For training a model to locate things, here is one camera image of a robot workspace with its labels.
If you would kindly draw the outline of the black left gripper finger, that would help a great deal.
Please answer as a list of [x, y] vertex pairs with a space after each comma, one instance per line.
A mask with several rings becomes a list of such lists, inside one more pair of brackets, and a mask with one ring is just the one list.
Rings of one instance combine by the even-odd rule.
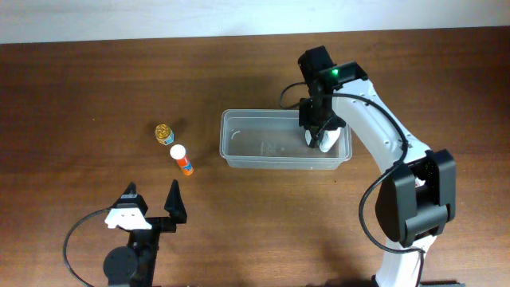
[[186, 223], [187, 212], [180, 193], [179, 182], [174, 179], [163, 209], [169, 214], [173, 223]]
[[135, 183], [129, 183], [124, 193], [120, 196], [121, 198], [136, 198], [136, 185]]

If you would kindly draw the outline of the black bottle white cap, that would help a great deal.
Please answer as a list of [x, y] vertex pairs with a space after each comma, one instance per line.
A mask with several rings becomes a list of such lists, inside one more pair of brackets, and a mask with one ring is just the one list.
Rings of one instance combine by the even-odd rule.
[[307, 129], [305, 131], [305, 141], [308, 147], [316, 148], [318, 144], [318, 137], [314, 131]]

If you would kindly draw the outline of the white spray bottle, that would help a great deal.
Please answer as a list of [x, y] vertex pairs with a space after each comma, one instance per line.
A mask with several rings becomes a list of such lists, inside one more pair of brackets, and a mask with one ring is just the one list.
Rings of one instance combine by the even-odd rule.
[[333, 145], [338, 140], [341, 134], [342, 128], [337, 128], [336, 130], [327, 130], [323, 134], [323, 138], [320, 142], [319, 148], [323, 153], [329, 152]]

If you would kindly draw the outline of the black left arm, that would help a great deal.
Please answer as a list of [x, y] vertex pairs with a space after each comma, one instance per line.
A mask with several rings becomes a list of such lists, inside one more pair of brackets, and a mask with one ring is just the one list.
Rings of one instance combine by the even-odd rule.
[[104, 222], [109, 229], [121, 229], [129, 234], [125, 246], [116, 247], [104, 259], [103, 271], [109, 286], [151, 286], [159, 251], [161, 234], [174, 233], [178, 224], [185, 224], [187, 212], [179, 182], [173, 180], [163, 209], [164, 217], [149, 217], [143, 196], [130, 183], [111, 206]]

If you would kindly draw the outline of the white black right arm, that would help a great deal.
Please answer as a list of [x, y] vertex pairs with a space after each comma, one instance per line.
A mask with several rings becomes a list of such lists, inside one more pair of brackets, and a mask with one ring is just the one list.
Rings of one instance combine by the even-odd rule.
[[418, 140], [383, 103], [355, 62], [337, 65], [324, 46], [298, 60], [307, 98], [299, 102], [306, 144], [327, 152], [350, 126], [381, 175], [359, 203], [359, 222], [383, 250], [375, 286], [419, 286], [427, 251], [456, 214], [456, 163]]

